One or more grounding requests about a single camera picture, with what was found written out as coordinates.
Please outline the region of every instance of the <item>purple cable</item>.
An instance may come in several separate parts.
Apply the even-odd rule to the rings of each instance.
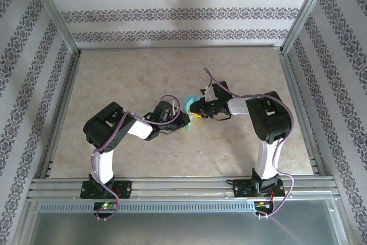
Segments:
[[[107,217],[104,217],[103,218],[103,220],[104,221],[107,221],[108,219],[110,219],[111,217],[113,217],[113,215],[115,215],[116,213],[117,213],[117,211],[119,210],[119,208],[120,208],[120,198],[118,197],[118,195],[114,192],[114,191],[112,191],[110,188],[108,188],[106,185],[104,185],[103,183],[102,183],[102,181],[101,181],[101,179],[99,178],[99,176],[97,175],[97,170],[96,170],[96,167],[95,167],[95,155],[96,155],[96,153],[99,153],[99,152],[101,152],[102,150],[104,150],[110,143],[111,143],[111,141],[115,138],[115,136],[116,136],[116,134],[119,132],[119,130],[120,130],[120,128],[121,128],[121,126],[122,126],[122,123],[124,122],[124,120],[126,119],[126,116],[128,115],[128,114],[130,114],[131,116],[133,116],[135,119],[138,119],[138,120],[141,120],[141,121],[144,121],[144,122],[147,122],[147,123],[151,123],[152,125],[167,125],[167,124],[169,124],[169,123],[171,123],[171,122],[173,122],[173,121],[175,121],[176,119],[177,119],[177,117],[179,116],[179,110],[180,110],[180,104],[179,104],[179,100],[175,97],[175,96],[173,96],[173,95],[170,95],[170,94],[167,94],[167,95],[164,95],[163,97],[161,97],[161,100],[163,99],[163,98],[165,98],[165,97],[172,97],[176,102],[177,102],[177,105],[178,105],[178,111],[177,111],[177,113],[175,114],[175,116],[173,117],[173,119],[171,119],[171,120],[169,120],[169,121],[167,121],[167,122],[162,122],[162,123],[158,123],[158,122],[152,122],[152,121],[150,121],[150,120],[147,120],[146,118],[144,118],[144,117],[141,117],[141,116],[139,116],[139,115],[137,115],[137,114],[134,114],[134,113],[132,113],[132,112],[129,112],[129,111],[126,111],[125,113],[124,113],[124,115],[122,116],[122,118],[121,118],[121,120],[120,120],[120,122],[118,123],[118,125],[116,126],[116,129],[115,129],[115,131],[112,133],[112,135],[109,137],[109,139],[107,140],[107,142],[106,143],[104,143],[104,145],[103,146],[101,146],[99,149],[95,149],[93,152],[92,152],[92,157],[91,157],[91,166],[92,166],[92,171],[93,171],[93,173],[94,173],[94,176],[96,177],[96,180],[97,180],[97,182],[105,189],[105,190],[107,190],[110,194],[112,194],[115,198],[116,198],[116,204],[117,204],[117,206],[116,206],[116,208],[115,208],[115,210],[114,210],[114,212],[111,214],[111,215],[109,215],[109,216],[107,216]],[[97,219],[98,220],[100,220],[100,216],[98,215],[99,214],[99,212],[100,212],[100,210],[101,209],[98,209],[97,210],[97,214],[96,214],[96,216],[97,216]]]
[[[292,112],[291,110],[279,99],[273,97],[273,96],[269,96],[269,95],[265,95],[265,94],[253,94],[253,95],[243,95],[243,96],[240,96],[240,95],[237,95],[233,92],[230,92],[230,90],[228,90],[227,88],[225,88],[223,85],[221,85],[219,83],[219,81],[217,81],[213,76],[212,74],[210,73],[210,71],[207,69],[207,67],[204,67],[204,70],[205,72],[209,75],[210,79],[213,80],[216,84],[219,85],[219,87],[221,87],[224,91],[230,93],[232,96],[236,97],[236,98],[255,98],[255,97],[265,97],[265,98],[268,98],[268,99],[271,99],[277,103],[279,103],[282,107],[284,107],[284,109],[288,112],[289,114],[289,117],[291,119],[291,129],[289,131],[289,133],[282,139],[282,140],[279,140],[278,143],[276,144],[276,148],[275,148],[275,151],[274,151],[274,155],[273,155],[273,167],[274,169],[276,170],[276,172],[279,173],[279,175],[281,176],[287,176],[291,179],[292,181],[292,184],[289,188],[289,191],[287,192],[287,194],[285,195],[284,199],[282,200],[282,202],[280,202],[279,206],[274,209],[271,213],[269,214],[266,214],[265,212],[261,212],[261,211],[257,211],[258,213],[262,213],[264,216],[260,216],[260,217],[270,217],[272,216],[273,214],[275,214],[284,204],[284,202],[287,200],[288,196],[290,195],[290,193],[292,192],[293,190],[293,187],[294,187],[294,178],[292,175],[288,174],[288,173],[285,173],[285,172],[281,172],[279,171],[278,169],[275,168],[275,160],[278,156],[278,149],[279,149],[279,146],[284,144],[285,141],[289,138],[289,136],[291,135],[292,131],[293,131],[293,128],[294,128],[294,119],[293,119],[293,115],[292,115]]]

